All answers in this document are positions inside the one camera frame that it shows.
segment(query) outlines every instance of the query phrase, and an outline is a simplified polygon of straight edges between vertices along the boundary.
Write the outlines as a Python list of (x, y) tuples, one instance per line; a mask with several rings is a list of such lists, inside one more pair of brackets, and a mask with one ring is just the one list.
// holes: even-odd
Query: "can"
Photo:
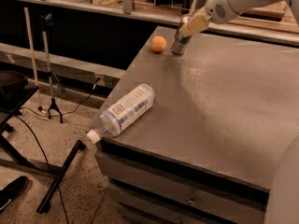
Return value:
[(178, 25), (178, 29), (175, 35), (175, 40), (171, 46), (171, 52), (174, 55), (177, 56), (181, 56), (184, 54), (184, 51), (187, 47), (187, 44), (189, 43), (190, 39), (191, 39), (191, 35), (190, 36), (182, 36), (179, 32), (179, 29), (186, 23), (189, 22), (190, 18), (192, 17), (192, 15), (184, 15), (181, 17), (179, 25)]

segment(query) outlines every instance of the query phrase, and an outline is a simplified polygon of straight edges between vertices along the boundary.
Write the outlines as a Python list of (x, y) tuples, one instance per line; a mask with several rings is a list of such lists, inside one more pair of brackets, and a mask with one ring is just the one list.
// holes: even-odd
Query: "black shoe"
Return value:
[(23, 175), (0, 190), (0, 212), (25, 191), (28, 182), (28, 177)]

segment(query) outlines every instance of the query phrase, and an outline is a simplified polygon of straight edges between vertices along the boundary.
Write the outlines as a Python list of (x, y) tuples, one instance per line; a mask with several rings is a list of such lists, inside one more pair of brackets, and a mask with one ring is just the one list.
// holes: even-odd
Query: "white robotic arm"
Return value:
[[(282, 0), (207, 0), (195, 12), (190, 21), (179, 30), (182, 36), (190, 36), (207, 29), (210, 21), (226, 23), (254, 7), (264, 7)], [(299, 22), (299, 0), (285, 0)]]

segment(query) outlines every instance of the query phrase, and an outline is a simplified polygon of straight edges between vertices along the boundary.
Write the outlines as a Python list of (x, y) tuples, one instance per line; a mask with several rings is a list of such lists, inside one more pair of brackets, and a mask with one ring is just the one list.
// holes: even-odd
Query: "speckled floor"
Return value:
[[(50, 105), (49, 88), (41, 85), (40, 90), (42, 106), (47, 109)], [(74, 110), (87, 95), (87, 93), (66, 90), (60, 98), (56, 98), (56, 103), (62, 113), (65, 113)], [(81, 140), (87, 147), (76, 155), (60, 185), (69, 223), (131, 223), (117, 214), (115, 203), (107, 191), (107, 178), (101, 175), (94, 157), (96, 147), (85, 135), (85, 127), (102, 103), (103, 100), (92, 96), (75, 113), (64, 115), (63, 124), (58, 118), (39, 117), (29, 109), (21, 111), (21, 118), (36, 133), (49, 163), (63, 165), (77, 140)], [(37, 111), (37, 93), (23, 107), (31, 108), (43, 115)], [(3, 136), (23, 156), (44, 161), (42, 152), (28, 128), (16, 118), (12, 118), (9, 124), (15, 128), (15, 131), (3, 133)], [(0, 165), (0, 189), (20, 175), (29, 177), (29, 186), (22, 196), (0, 213), (0, 223), (66, 223), (58, 191), (51, 199), (51, 208), (48, 213), (38, 214), (36, 211), (52, 182), (50, 175)]]

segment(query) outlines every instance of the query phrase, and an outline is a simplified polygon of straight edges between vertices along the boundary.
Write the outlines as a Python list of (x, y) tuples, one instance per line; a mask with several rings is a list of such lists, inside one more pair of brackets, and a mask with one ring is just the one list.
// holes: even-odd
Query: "clear water bottle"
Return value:
[(147, 84), (138, 85), (100, 115), (98, 127), (87, 136), (97, 143), (102, 137), (117, 136), (142, 116), (152, 106), (156, 93)]

